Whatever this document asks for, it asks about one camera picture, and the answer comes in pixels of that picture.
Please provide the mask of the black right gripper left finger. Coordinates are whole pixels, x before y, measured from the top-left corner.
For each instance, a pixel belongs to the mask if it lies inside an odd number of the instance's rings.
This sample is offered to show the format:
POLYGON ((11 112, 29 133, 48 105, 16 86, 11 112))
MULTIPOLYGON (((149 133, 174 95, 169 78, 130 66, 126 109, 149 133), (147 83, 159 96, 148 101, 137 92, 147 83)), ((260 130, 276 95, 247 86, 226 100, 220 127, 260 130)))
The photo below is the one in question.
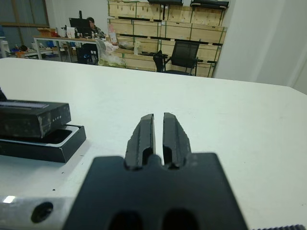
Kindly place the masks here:
POLYGON ((155 154, 154 115, 141 117, 127 142, 124 164, 126 169, 137 171, 148 163, 151 155, 155 154))

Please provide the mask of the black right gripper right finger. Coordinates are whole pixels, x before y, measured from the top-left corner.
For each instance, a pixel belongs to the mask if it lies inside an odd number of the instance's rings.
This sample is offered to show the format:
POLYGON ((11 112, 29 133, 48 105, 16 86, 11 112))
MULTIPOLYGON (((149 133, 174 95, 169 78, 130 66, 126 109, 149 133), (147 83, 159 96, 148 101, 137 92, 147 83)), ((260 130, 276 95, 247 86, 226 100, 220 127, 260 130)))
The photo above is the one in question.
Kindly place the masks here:
POLYGON ((191 154, 190 141, 177 117, 164 113, 163 157, 165 167, 171 170, 182 168, 191 154))

